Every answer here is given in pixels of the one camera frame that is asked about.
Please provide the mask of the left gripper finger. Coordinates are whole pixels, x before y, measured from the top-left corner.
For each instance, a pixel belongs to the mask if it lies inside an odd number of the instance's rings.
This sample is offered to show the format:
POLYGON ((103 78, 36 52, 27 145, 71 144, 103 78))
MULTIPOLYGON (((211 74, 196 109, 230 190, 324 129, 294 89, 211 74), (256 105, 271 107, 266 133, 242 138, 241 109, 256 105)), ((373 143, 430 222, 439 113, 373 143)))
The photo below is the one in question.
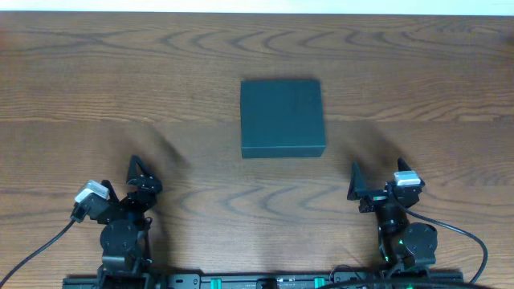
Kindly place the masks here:
POLYGON ((161 181, 138 155, 130 157, 126 184, 137 187, 138 191, 152 194, 159 194, 163 190, 161 181))
POLYGON ((112 203, 118 203, 120 200, 117 197, 114 188, 109 180, 102 180, 101 185, 108 189, 108 200, 112 203))

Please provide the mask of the dark green box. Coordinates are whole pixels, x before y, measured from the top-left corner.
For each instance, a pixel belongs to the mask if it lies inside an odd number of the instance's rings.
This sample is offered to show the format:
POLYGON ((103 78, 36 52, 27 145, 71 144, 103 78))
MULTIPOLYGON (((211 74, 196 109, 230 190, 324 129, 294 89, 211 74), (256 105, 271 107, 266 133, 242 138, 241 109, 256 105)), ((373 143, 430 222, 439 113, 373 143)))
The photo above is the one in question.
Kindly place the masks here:
POLYGON ((317 79, 252 79, 240 85, 242 157, 321 157, 326 148, 317 79))

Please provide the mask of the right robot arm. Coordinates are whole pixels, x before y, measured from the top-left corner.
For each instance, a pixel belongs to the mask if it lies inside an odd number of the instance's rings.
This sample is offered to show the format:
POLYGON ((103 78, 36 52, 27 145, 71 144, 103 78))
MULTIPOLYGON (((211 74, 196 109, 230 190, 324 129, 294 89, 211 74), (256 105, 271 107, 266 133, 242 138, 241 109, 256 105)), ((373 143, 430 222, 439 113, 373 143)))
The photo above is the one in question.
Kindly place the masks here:
POLYGON ((407 210, 419 201, 425 182, 402 159, 393 180, 382 189, 368 189, 358 163, 354 162, 347 199, 359 202, 361 213, 377 219, 378 248, 386 261, 384 276, 425 270, 436 263, 437 230, 429 224, 410 222, 407 210))

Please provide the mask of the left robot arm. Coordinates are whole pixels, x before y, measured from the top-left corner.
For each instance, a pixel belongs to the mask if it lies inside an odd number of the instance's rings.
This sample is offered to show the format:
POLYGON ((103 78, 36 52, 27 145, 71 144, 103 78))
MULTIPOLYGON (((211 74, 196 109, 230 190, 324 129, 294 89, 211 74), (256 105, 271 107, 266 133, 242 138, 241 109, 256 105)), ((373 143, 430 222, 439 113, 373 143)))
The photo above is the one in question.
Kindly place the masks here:
POLYGON ((157 204, 162 183, 139 156, 133 155, 129 161, 126 184, 135 189, 122 200, 111 193, 107 211, 98 220, 105 228, 100 234, 102 266, 98 270, 98 283, 95 287, 162 288, 165 279, 151 269, 153 260, 149 229, 153 220, 145 215, 146 211, 157 204))

